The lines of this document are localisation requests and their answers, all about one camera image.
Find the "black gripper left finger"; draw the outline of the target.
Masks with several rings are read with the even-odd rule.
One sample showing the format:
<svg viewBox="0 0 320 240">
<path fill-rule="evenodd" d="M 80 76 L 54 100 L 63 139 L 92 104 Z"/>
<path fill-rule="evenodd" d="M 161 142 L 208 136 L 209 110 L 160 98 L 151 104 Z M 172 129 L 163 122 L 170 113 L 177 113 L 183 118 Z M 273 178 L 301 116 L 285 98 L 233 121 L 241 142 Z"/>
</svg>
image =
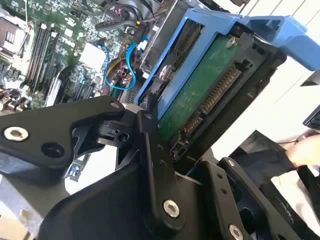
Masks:
<svg viewBox="0 0 320 240">
<path fill-rule="evenodd" d="M 116 171 L 137 165 L 147 228 L 180 232 L 185 217 L 176 174 L 157 120 L 147 111 L 133 113 L 100 96 L 0 118 L 0 171 L 27 183 L 52 186 L 75 158 L 106 145 L 117 147 Z"/>
</svg>

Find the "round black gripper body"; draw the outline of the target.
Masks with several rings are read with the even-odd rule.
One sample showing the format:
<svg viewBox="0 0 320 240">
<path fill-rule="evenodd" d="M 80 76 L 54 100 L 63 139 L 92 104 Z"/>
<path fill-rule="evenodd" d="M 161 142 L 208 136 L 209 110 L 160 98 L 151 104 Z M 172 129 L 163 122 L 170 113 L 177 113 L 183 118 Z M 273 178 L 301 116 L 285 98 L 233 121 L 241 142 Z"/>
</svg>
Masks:
<svg viewBox="0 0 320 240">
<path fill-rule="evenodd" d="M 185 216 L 177 233 L 151 232 L 143 217 L 137 165 L 102 178 L 57 203 L 43 220 L 40 240 L 217 240 L 201 183 L 176 174 Z"/>
</svg>

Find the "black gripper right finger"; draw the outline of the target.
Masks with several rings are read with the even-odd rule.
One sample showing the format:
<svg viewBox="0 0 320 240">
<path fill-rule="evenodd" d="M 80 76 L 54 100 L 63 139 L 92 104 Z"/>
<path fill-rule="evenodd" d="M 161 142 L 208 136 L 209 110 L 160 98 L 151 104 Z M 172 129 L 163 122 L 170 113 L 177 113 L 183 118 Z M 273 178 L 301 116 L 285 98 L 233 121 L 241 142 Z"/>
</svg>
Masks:
<svg viewBox="0 0 320 240">
<path fill-rule="evenodd" d="M 299 236 L 231 158 L 202 163 L 213 240 L 298 240 Z"/>
</svg>

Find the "person's bare hand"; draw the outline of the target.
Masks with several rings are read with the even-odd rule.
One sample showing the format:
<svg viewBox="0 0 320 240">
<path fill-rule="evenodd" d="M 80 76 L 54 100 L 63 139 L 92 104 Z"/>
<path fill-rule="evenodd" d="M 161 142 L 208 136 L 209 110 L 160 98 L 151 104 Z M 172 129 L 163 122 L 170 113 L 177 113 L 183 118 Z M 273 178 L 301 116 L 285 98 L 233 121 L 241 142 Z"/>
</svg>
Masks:
<svg viewBox="0 0 320 240">
<path fill-rule="evenodd" d="M 320 136 L 313 135 L 291 146 L 286 155 L 296 167 L 320 166 Z"/>
</svg>

